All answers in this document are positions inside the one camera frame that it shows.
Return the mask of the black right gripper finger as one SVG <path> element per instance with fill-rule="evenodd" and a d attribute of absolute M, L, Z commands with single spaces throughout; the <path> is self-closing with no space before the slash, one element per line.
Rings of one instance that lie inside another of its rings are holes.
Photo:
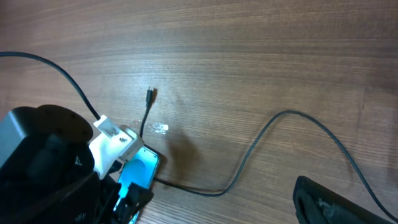
<path fill-rule="evenodd" d="M 302 175 L 293 201 L 300 224 L 392 224 Z"/>

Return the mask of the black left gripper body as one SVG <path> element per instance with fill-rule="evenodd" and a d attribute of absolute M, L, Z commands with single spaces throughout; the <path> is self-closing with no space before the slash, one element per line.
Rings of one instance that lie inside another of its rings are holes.
<path fill-rule="evenodd" d="M 74 218 L 74 223 L 122 223 L 115 209 L 121 184 L 110 177 L 121 168 L 122 163 L 115 161 L 103 179 L 92 176 L 82 185 L 76 203 L 81 211 Z"/>

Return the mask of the turquoise screen smartphone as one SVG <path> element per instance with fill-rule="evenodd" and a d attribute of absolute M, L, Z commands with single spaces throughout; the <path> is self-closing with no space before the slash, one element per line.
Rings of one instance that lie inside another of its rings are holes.
<path fill-rule="evenodd" d="M 158 153 L 145 145 L 137 152 L 131 161 L 125 163 L 118 180 L 118 183 L 121 184 L 121 190 L 119 191 L 119 200 L 115 209 L 120 200 L 126 196 L 128 187 L 131 183 L 151 190 L 159 162 L 160 157 Z M 137 221 L 139 212 L 136 213 L 129 223 L 135 223 Z"/>

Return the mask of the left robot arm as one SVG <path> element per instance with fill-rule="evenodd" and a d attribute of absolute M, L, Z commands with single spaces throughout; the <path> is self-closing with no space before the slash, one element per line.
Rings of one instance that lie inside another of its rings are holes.
<path fill-rule="evenodd" d="M 56 105 L 1 121 L 2 223 L 128 223 L 154 194 L 111 178 L 143 146 L 106 116 L 94 124 Z"/>

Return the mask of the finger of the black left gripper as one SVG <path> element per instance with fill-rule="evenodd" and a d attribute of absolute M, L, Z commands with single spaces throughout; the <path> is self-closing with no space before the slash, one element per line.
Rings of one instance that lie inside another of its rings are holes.
<path fill-rule="evenodd" d="M 122 198 L 116 207 L 116 217 L 120 224 L 128 224 L 142 208 L 144 208 L 153 198 L 154 193 L 149 190 L 131 183 L 127 194 Z"/>

